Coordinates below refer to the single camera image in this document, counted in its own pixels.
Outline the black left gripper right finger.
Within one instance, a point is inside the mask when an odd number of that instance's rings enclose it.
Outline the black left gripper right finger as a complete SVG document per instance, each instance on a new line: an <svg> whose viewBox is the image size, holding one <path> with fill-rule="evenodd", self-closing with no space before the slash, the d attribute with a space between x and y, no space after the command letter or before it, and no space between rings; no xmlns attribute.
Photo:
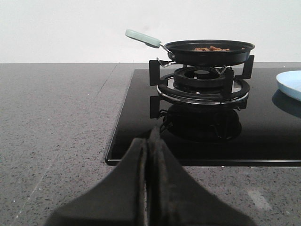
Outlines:
<svg viewBox="0 0 301 226"><path fill-rule="evenodd" d="M197 183L172 155L158 127L148 142L148 208L152 226L254 226L253 220Z"/></svg>

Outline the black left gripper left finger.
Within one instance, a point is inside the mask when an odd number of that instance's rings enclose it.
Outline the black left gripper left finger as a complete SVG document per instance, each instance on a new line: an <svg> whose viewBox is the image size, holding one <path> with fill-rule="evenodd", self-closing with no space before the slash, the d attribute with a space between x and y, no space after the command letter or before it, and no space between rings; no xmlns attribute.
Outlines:
<svg viewBox="0 0 301 226"><path fill-rule="evenodd" d="M142 226L146 140L135 138L116 168L97 186L57 208L47 226Z"/></svg>

